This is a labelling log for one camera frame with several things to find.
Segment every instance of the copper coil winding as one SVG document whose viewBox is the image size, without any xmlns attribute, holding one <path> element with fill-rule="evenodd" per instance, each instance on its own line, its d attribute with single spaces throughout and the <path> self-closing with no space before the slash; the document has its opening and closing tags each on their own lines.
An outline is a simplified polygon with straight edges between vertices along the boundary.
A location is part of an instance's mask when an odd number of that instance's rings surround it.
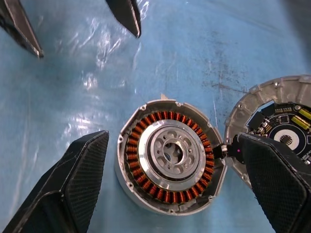
<svg viewBox="0 0 311 233">
<path fill-rule="evenodd" d="M 201 136 L 200 136 L 200 139 L 201 139 L 201 141 L 204 141 L 205 139 L 207 139 L 206 134 L 201 135 Z"/>
<path fill-rule="evenodd" d="M 177 194 L 175 192 L 172 195 L 172 203 L 177 203 Z"/>
<path fill-rule="evenodd" d="M 200 135 L 201 133 L 203 133 L 203 130 L 201 128 L 199 128 L 195 132 L 196 132 L 197 135 Z"/>
<path fill-rule="evenodd" d="M 214 154 L 206 154 L 207 159 L 214 159 Z"/>
<path fill-rule="evenodd" d="M 204 179 L 200 179 L 199 182 L 203 185 L 203 187 L 207 187 L 208 186 L 208 182 Z"/>
<path fill-rule="evenodd" d="M 164 202 L 170 203 L 170 193 L 169 193 L 169 191 L 165 191 Z"/>
<path fill-rule="evenodd" d="M 215 166 L 215 163 L 214 163 L 214 161 L 206 160 L 206 165 L 209 165 L 209 166 L 211 166 L 211 167 L 214 167 L 214 166 Z"/>
<path fill-rule="evenodd" d="M 205 149 L 205 152 L 212 152 L 213 151 L 212 147 L 205 147 L 204 149 Z"/>
<path fill-rule="evenodd" d="M 146 175 L 145 175 L 145 174 L 142 174 L 141 176 L 139 176 L 139 177 L 136 179 L 136 181 L 137 181 L 137 183 L 142 184 L 146 179 L 147 179 Z"/>
<path fill-rule="evenodd" d="M 139 124 L 142 126 L 143 129 L 146 129 L 147 126 L 148 126 L 148 125 L 146 125 L 146 123 L 145 123 L 143 120 L 141 120 L 141 121 L 139 122 Z"/>
<path fill-rule="evenodd" d="M 210 174 L 213 174 L 214 169 L 210 168 L 210 167 L 205 167 L 204 171 L 209 172 Z"/>
<path fill-rule="evenodd" d="M 190 190 L 192 191 L 195 198 L 199 195 L 198 191 L 196 191 L 194 187 L 192 187 Z"/>
<path fill-rule="evenodd" d="M 126 152 L 133 152 L 133 153 L 137 153 L 137 147 L 133 147 L 133 146 L 126 146 Z"/>
<path fill-rule="evenodd" d="M 139 163 L 137 161 L 136 162 L 130 162 L 128 165 L 130 166 L 131 169 L 134 169 L 134 168 L 139 166 Z"/>
<path fill-rule="evenodd" d="M 140 175 L 142 173 L 142 170 L 141 170 L 141 168 L 137 168 L 137 169 L 133 170 L 132 173 L 133 173 L 133 176 L 135 177 L 135 176 Z"/>
<path fill-rule="evenodd" d="M 129 138 L 127 143 L 134 145 L 134 146 L 138 145 L 138 141 L 136 139 L 133 139 L 133 138 Z"/>
<path fill-rule="evenodd" d="M 192 125 L 192 120 L 191 120 L 191 119 L 188 120 L 187 125 L 188 125 L 188 126 L 191 126 L 191 125 Z"/>
<path fill-rule="evenodd" d="M 175 115 L 175 120 L 179 120 L 180 119 L 180 114 L 179 113 L 176 113 Z"/>
<path fill-rule="evenodd" d="M 132 132 L 132 133 L 131 133 L 131 136 L 132 136 L 133 138 L 137 139 L 137 140 L 140 138 L 140 135 L 139 135 L 138 133 L 136 133 L 136 132 Z"/>
<path fill-rule="evenodd" d="M 149 119 L 149 117 L 145 117 L 144 118 L 144 120 L 145 120 L 145 122 L 148 124 L 148 125 L 151 125 L 152 124 L 152 122 L 151 122 L 151 120 Z"/>
<path fill-rule="evenodd" d="M 155 116 L 154 113 L 151 113 L 151 114 L 150 114 L 150 117 L 151 117 L 151 120 L 152 120 L 153 122 L 156 122 L 156 116 Z"/>
<path fill-rule="evenodd" d="M 178 192 L 178 195 L 179 195 L 179 201 L 181 203 L 184 203 L 185 202 L 185 195 L 183 192 Z"/>
<path fill-rule="evenodd" d="M 153 184 L 153 186 L 149 190 L 149 194 L 153 196 L 155 193 L 156 193 L 156 186 Z"/>
<path fill-rule="evenodd" d="M 156 116 L 157 116 L 157 119 L 158 119 L 158 120 L 162 120 L 162 116 L 161 116 L 161 113 L 160 113 L 160 112 L 157 112 L 157 113 L 156 113 Z"/>
<path fill-rule="evenodd" d="M 208 140 L 204 141 L 204 142 L 203 142 L 203 146 L 204 146 L 204 147 L 210 146 L 210 141 L 208 141 Z"/>
<path fill-rule="evenodd" d="M 136 125 L 134 130 L 137 131 L 138 133 L 142 133 L 144 131 L 139 125 Z"/>
<path fill-rule="evenodd" d="M 211 181 L 212 176 L 207 174 L 207 173 L 203 173 L 203 177 L 207 180 L 207 181 Z"/>
<path fill-rule="evenodd" d="M 127 160 L 137 160 L 137 154 L 126 154 Z"/>
<path fill-rule="evenodd" d="M 196 128 L 198 128 L 198 124 L 194 123 L 193 126 L 191 127 L 193 130 L 195 130 Z"/>
<path fill-rule="evenodd" d="M 171 111 L 170 112 L 170 119 L 174 120 L 174 115 L 175 115 L 175 113 Z"/>
<path fill-rule="evenodd" d="M 185 191 L 185 193 L 186 193 L 187 200 L 188 200 L 188 201 L 191 200 L 191 199 L 192 199 L 192 194 L 191 194 L 191 192 L 190 192 L 189 190 L 187 190 L 187 191 Z"/>
<path fill-rule="evenodd" d="M 144 185 L 142 186 L 142 188 L 144 190 L 147 190 L 149 188 L 149 186 L 151 185 L 151 181 L 150 180 L 147 180 L 146 183 L 144 183 Z"/>
<path fill-rule="evenodd" d="M 195 185 L 195 187 L 196 187 L 197 190 L 199 190 L 200 193 L 203 193 L 204 188 L 203 188 L 199 183 L 197 183 L 197 184 Z"/>
<path fill-rule="evenodd" d="M 163 118 L 164 118 L 164 119 L 168 119 L 168 118 L 169 118 L 169 117 L 168 117 L 168 113 L 165 112 L 165 111 L 163 112 Z"/>
<path fill-rule="evenodd" d="M 181 117 L 181 122 L 185 123 L 186 120 L 187 120 L 186 116 L 182 116 L 182 117 Z"/>
<path fill-rule="evenodd" d="M 162 198 L 163 198 L 163 189 L 162 188 L 159 189 L 159 191 L 158 191 L 158 193 L 156 195 L 156 198 L 158 200 L 162 200 Z"/>
</svg>

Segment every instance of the circuit board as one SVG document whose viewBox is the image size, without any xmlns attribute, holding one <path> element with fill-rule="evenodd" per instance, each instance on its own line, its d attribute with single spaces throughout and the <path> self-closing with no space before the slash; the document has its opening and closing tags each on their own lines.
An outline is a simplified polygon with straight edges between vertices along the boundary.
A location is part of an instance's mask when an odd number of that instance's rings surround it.
<svg viewBox="0 0 311 233">
<path fill-rule="evenodd" d="M 273 103 L 256 112 L 250 133 L 287 145 L 305 164 L 311 164 L 311 108 L 295 103 Z"/>
</svg>

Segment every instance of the copper winding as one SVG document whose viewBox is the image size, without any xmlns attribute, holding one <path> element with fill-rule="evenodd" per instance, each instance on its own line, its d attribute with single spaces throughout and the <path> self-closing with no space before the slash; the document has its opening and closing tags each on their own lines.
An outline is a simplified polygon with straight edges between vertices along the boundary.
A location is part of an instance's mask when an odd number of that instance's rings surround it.
<svg viewBox="0 0 311 233">
<path fill-rule="evenodd" d="M 195 130 L 196 128 L 198 128 L 198 124 L 194 123 L 193 126 L 191 127 L 193 130 Z"/>
<path fill-rule="evenodd" d="M 172 203 L 177 203 L 177 194 L 173 192 L 173 200 Z"/>
<path fill-rule="evenodd" d="M 211 181 L 212 176 L 207 174 L 207 173 L 203 173 L 203 177 L 207 180 L 207 181 Z"/>
<path fill-rule="evenodd" d="M 159 188 L 159 191 L 158 191 L 158 193 L 156 195 L 156 198 L 158 200 L 162 200 L 162 198 L 163 198 L 163 189 L 162 188 Z"/>
<path fill-rule="evenodd" d="M 203 146 L 204 146 L 204 147 L 210 146 L 210 142 L 209 142 L 208 140 L 204 141 L 204 142 L 203 142 Z"/>
<path fill-rule="evenodd" d="M 146 123 L 145 123 L 143 120 L 141 120 L 141 121 L 139 122 L 139 124 L 142 126 L 143 129 L 146 129 L 147 126 L 148 126 L 148 125 L 146 125 Z"/>
<path fill-rule="evenodd" d="M 208 186 L 208 182 L 202 178 L 199 180 L 199 182 L 203 185 L 204 188 Z"/>
<path fill-rule="evenodd" d="M 186 122 L 186 119 L 187 119 L 186 116 L 182 116 L 182 117 L 181 117 L 181 122 L 185 123 L 185 122 Z"/>
<path fill-rule="evenodd" d="M 127 160 L 137 160 L 137 154 L 126 154 Z"/>
<path fill-rule="evenodd" d="M 205 149 L 205 152 L 212 152 L 213 151 L 213 149 L 211 147 L 205 147 L 204 149 Z"/>
<path fill-rule="evenodd" d="M 151 120 L 152 120 L 153 122 L 156 122 L 156 116 L 155 116 L 154 113 L 151 113 L 151 114 L 150 114 L 150 117 L 151 117 Z"/>
<path fill-rule="evenodd" d="M 149 186 L 151 185 L 151 181 L 150 180 L 147 180 L 146 183 L 144 183 L 144 185 L 142 186 L 142 188 L 144 190 L 147 190 L 149 188 Z"/>
<path fill-rule="evenodd" d="M 147 179 L 146 175 L 143 174 L 143 175 L 139 176 L 139 177 L 136 179 L 136 181 L 137 181 L 137 183 L 142 184 L 146 179 Z"/>
<path fill-rule="evenodd" d="M 194 187 L 192 187 L 190 190 L 192 191 L 195 198 L 199 195 L 198 191 L 196 191 Z"/>
<path fill-rule="evenodd" d="M 139 166 L 139 163 L 137 161 L 136 162 L 130 162 L 128 165 L 130 166 L 131 169 L 134 169 L 134 168 Z"/>
<path fill-rule="evenodd" d="M 184 193 L 183 192 L 178 192 L 178 194 L 179 194 L 179 201 L 181 203 L 184 203 L 185 202 L 185 195 L 184 195 Z"/>
<path fill-rule="evenodd" d="M 207 139 L 206 134 L 201 135 L 201 136 L 200 136 L 200 139 L 201 139 L 201 141 L 204 141 L 205 139 Z"/>
<path fill-rule="evenodd" d="M 205 154 L 207 159 L 214 159 L 214 154 Z"/>
<path fill-rule="evenodd" d="M 133 138 L 129 138 L 127 143 L 134 145 L 134 146 L 138 145 L 138 141 L 136 139 L 133 139 Z"/>
<path fill-rule="evenodd" d="M 160 112 L 157 112 L 157 113 L 156 113 L 156 116 L 157 116 L 157 119 L 158 119 L 158 120 L 162 120 L 162 116 L 161 116 L 161 113 L 160 113 Z"/>
<path fill-rule="evenodd" d="M 191 200 L 192 199 L 191 192 L 189 190 L 187 190 L 187 191 L 185 191 L 185 193 L 186 193 L 187 201 Z"/>
<path fill-rule="evenodd" d="M 137 153 L 137 147 L 133 147 L 133 146 L 126 146 L 126 152 L 133 152 L 133 153 Z"/>
<path fill-rule="evenodd" d="M 151 122 L 151 120 L 149 119 L 149 117 L 145 117 L 144 118 L 144 120 L 145 120 L 145 122 L 148 124 L 148 125 L 151 125 L 152 124 L 152 122 Z"/>
<path fill-rule="evenodd" d="M 180 192 L 171 192 L 164 190 L 157 185 L 153 184 L 143 170 L 140 168 L 140 164 L 137 156 L 137 146 L 140 139 L 140 135 L 143 131 L 152 123 L 162 120 L 162 119 L 174 119 L 181 121 L 184 124 L 187 124 L 191 127 L 196 134 L 200 137 L 201 142 L 205 148 L 206 152 L 206 167 L 205 172 L 203 173 L 201 179 L 195 186 Z M 210 147 L 210 141 L 207 140 L 207 135 L 203 133 L 203 130 L 192 121 L 192 119 L 187 118 L 185 115 L 180 113 L 175 113 L 173 111 L 163 111 L 163 112 L 154 112 L 144 117 L 132 130 L 130 137 L 127 141 L 126 146 L 126 158 L 130 170 L 133 176 L 136 179 L 136 182 L 150 195 L 159 201 L 166 203 L 184 203 L 186 201 L 192 200 L 199 196 L 200 193 L 203 193 L 208 186 L 208 182 L 211 181 L 211 175 L 213 173 L 214 167 L 214 155 L 212 153 L 212 148 Z"/>
<path fill-rule="evenodd" d="M 170 193 L 169 193 L 169 191 L 165 191 L 164 202 L 170 203 Z"/>
<path fill-rule="evenodd" d="M 214 163 L 214 161 L 206 160 L 206 165 L 209 165 L 209 166 L 211 166 L 211 167 L 214 167 L 214 166 L 215 166 L 215 163 Z"/>
<path fill-rule="evenodd" d="M 210 174 L 213 174 L 214 169 L 210 168 L 210 167 L 205 167 L 204 171 L 209 172 Z"/>
<path fill-rule="evenodd" d="M 140 135 L 136 132 L 132 132 L 131 136 L 137 140 L 140 138 Z"/>
<path fill-rule="evenodd" d="M 169 117 L 168 117 L 168 113 L 165 112 L 165 111 L 163 112 L 163 118 L 164 118 L 164 119 L 168 119 L 168 118 L 169 118 Z"/>
<path fill-rule="evenodd" d="M 179 120 L 179 119 L 180 119 L 180 113 L 176 113 L 175 120 Z"/>
<path fill-rule="evenodd" d="M 149 194 L 153 196 L 155 193 L 156 193 L 156 186 L 153 184 L 149 191 Z"/>
<path fill-rule="evenodd" d="M 192 120 L 191 120 L 191 119 L 188 120 L 187 125 L 188 125 L 188 126 L 191 126 L 191 125 L 192 125 Z"/>
<path fill-rule="evenodd" d="M 199 128 L 195 132 L 196 132 L 197 135 L 200 135 L 201 133 L 203 133 L 203 130 L 201 128 Z"/>
<path fill-rule="evenodd" d="M 139 125 L 136 125 L 134 130 L 137 131 L 138 133 L 142 133 L 144 131 Z"/>
<path fill-rule="evenodd" d="M 135 176 L 140 175 L 142 173 L 142 170 L 141 170 L 141 168 L 137 168 L 137 169 L 133 170 L 132 173 L 133 173 L 133 176 L 135 177 Z"/>
<path fill-rule="evenodd" d="M 170 112 L 170 119 L 174 120 L 174 112 Z"/>
<path fill-rule="evenodd" d="M 196 183 L 195 187 L 196 187 L 197 190 L 200 191 L 200 193 L 203 193 L 204 188 L 199 183 Z"/>
</svg>

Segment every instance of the wrinkled plastic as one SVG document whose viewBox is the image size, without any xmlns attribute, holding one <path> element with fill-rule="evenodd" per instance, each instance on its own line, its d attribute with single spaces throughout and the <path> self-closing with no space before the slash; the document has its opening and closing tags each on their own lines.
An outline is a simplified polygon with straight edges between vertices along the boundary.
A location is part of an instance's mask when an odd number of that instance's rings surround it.
<svg viewBox="0 0 311 233">
<path fill-rule="evenodd" d="M 104 0 L 21 3 L 45 58 L 0 31 L 0 231 L 73 140 L 105 129 L 110 140 L 90 233 L 273 232 L 232 170 L 205 211 L 158 216 L 125 195 L 114 156 L 122 126 L 161 93 L 196 106 L 223 134 L 225 118 L 248 88 L 310 72 L 307 7 L 281 0 L 140 0 L 136 39 Z"/>
</svg>

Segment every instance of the yellow capacitor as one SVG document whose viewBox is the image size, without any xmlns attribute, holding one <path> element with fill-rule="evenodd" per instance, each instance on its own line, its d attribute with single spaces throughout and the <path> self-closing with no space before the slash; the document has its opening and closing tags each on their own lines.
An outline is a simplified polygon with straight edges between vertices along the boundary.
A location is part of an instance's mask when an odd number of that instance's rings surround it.
<svg viewBox="0 0 311 233">
<path fill-rule="evenodd" d="M 311 120 L 311 113 L 309 113 L 307 110 L 300 109 L 299 113 L 303 115 L 304 117 L 308 118 L 309 120 Z"/>
<path fill-rule="evenodd" d="M 292 121 L 299 125 L 304 130 L 308 130 L 311 126 L 308 122 L 306 122 L 304 119 L 300 118 L 299 116 L 292 117 Z"/>
</svg>

